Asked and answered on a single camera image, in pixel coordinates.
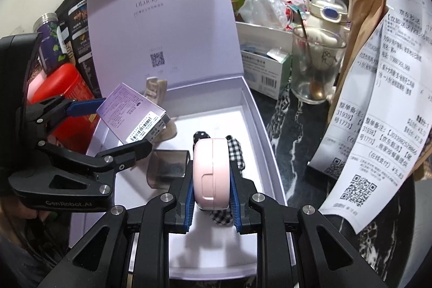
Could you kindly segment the long white receipt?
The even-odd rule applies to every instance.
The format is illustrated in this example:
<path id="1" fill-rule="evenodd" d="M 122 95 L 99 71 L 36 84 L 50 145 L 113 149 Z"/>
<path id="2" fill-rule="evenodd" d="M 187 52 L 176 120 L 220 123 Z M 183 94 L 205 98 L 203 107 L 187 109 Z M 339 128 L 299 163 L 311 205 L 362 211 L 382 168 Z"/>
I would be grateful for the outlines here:
<path id="1" fill-rule="evenodd" d="M 336 179 L 320 211 L 343 217 L 355 232 L 400 189 L 431 131 L 431 0 L 387 3 L 310 161 Z"/>

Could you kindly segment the lavender open gift box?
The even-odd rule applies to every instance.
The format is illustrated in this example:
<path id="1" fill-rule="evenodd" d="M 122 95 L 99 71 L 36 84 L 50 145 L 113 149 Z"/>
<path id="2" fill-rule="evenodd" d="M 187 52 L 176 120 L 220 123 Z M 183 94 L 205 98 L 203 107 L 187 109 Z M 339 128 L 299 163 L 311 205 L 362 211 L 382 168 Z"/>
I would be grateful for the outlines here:
<path id="1" fill-rule="evenodd" d="M 243 77 L 231 0 L 87 0 L 89 36 L 100 90 L 143 91 L 167 80 L 163 108 L 177 135 L 163 149 L 191 150 L 193 135 L 236 138 L 243 176 L 279 203 L 286 197 L 258 107 Z"/>

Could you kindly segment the smoky transparent plastic case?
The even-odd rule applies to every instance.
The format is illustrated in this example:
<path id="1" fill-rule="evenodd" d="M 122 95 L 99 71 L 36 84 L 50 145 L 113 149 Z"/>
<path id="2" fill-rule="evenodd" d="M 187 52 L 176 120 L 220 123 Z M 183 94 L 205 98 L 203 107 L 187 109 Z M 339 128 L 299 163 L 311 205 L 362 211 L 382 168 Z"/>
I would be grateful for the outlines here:
<path id="1" fill-rule="evenodd" d="M 146 171 L 147 183 L 152 189 L 168 190 L 173 181 L 184 177 L 189 160 L 189 151 L 154 151 Z"/>

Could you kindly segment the pearl white hair claw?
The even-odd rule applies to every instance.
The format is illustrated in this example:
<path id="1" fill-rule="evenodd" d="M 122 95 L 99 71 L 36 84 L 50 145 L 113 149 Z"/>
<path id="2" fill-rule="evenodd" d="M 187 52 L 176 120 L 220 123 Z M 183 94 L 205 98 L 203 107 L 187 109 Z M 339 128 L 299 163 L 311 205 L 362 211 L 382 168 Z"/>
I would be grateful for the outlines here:
<path id="1" fill-rule="evenodd" d="M 166 95 L 168 81 L 158 79 L 157 77 L 148 77 L 146 79 L 146 88 L 144 96 L 152 103 L 159 107 L 163 106 Z M 161 143 L 174 138 L 177 135 L 177 127 L 174 120 L 170 120 L 166 127 L 154 138 L 156 143 Z"/>

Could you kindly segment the purple label jar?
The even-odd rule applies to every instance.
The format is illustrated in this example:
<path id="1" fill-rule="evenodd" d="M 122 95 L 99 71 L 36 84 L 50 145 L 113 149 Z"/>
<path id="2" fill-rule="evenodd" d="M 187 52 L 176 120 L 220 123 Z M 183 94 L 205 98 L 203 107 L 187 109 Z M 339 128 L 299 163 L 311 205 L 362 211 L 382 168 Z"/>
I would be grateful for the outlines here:
<path id="1" fill-rule="evenodd" d="M 39 61 L 47 75 L 70 61 L 59 20 L 54 12 L 39 17 L 33 25 L 33 31 L 42 34 Z"/>

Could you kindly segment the purple small carton box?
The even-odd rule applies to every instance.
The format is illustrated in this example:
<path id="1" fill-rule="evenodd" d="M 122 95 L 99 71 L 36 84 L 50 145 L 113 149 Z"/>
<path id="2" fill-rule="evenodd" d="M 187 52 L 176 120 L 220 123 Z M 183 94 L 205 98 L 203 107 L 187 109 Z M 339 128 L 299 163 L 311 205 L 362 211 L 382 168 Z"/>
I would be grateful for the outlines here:
<path id="1" fill-rule="evenodd" d="M 163 108 L 124 83 L 98 107 L 97 114 L 123 144 L 152 142 L 170 121 Z"/>

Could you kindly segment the red cylindrical canister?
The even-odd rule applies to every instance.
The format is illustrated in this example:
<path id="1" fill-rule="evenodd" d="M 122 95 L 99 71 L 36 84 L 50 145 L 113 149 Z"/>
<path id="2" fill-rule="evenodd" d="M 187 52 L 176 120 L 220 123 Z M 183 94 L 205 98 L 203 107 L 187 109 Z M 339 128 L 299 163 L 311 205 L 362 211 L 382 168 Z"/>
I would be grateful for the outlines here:
<path id="1" fill-rule="evenodd" d="M 94 99 L 95 96 L 75 66 L 63 64 L 45 79 L 30 102 L 34 104 L 48 98 L 59 97 L 63 99 L 62 103 L 67 106 L 72 101 L 86 101 Z M 85 154 L 99 119 L 96 113 L 86 116 L 64 117 L 50 133 L 49 138 L 57 145 L 79 154 Z"/>

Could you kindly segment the glass cup with spoon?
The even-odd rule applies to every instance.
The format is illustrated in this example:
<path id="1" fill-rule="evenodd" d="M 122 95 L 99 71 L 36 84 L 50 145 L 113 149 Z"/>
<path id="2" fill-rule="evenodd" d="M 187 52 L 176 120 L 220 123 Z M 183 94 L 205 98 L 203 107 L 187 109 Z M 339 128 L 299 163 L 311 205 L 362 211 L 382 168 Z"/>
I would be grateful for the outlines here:
<path id="1" fill-rule="evenodd" d="M 330 95 L 346 50 L 336 33 L 310 26 L 292 31 L 291 91 L 306 104 L 321 104 Z"/>

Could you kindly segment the pink round compact case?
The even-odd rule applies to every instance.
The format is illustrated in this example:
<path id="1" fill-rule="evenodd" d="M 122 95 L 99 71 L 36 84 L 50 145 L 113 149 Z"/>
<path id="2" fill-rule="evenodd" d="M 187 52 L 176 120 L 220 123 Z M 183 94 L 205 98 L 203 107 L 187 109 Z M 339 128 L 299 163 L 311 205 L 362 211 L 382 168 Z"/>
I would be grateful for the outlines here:
<path id="1" fill-rule="evenodd" d="M 193 152 L 193 190 L 197 206 L 205 211 L 227 209 L 230 183 L 227 141 L 223 138 L 199 140 Z"/>

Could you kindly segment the white medicine box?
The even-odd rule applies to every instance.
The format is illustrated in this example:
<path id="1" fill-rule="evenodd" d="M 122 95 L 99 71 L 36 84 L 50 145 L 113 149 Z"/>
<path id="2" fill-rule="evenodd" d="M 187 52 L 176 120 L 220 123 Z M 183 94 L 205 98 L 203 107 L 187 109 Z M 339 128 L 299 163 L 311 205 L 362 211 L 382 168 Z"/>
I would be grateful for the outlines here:
<path id="1" fill-rule="evenodd" d="M 290 32 L 237 23 L 244 77 L 250 89 L 279 99 L 291 74 Z"/>

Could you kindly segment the black polka dot scrunchie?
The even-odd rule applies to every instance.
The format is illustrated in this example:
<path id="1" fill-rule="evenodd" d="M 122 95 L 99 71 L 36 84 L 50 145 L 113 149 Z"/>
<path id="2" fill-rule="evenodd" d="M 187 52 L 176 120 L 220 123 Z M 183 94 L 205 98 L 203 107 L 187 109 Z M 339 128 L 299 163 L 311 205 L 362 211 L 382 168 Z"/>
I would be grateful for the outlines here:
<path id="1" fill-rule="evenodd" d="M 193 135 L 193 144 L 196 144 L 199 140 L 210 138 L 205 131 L 198 131 Z"/>

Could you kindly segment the brown paper bag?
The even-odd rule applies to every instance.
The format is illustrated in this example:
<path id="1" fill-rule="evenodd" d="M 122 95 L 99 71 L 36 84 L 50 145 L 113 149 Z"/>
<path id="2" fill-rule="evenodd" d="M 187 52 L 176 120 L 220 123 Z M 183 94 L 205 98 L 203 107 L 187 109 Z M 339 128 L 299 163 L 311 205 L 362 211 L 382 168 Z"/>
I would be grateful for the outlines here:
<path id="1" fill-rule="evenodd" d="M 374 32 L 380 21 L 383 19 L 389 9 L 387 0 L 353 0 L 352 2 L 352 23 L 349 32 L 349 41 L 346 48 L 345 58 L 343 60 L 343 72 L 337 86 L 336 93 L 329 109 L 329 126 L 336 103 L 340 97 L 343 85 L 346 81 L 349 69 L 351 68 L 357 54 Z M 413 170 L 409 176 L 420 166 L 420 163 L 431 154 L 431 148 L 426 146 L 416 161 Z"/>

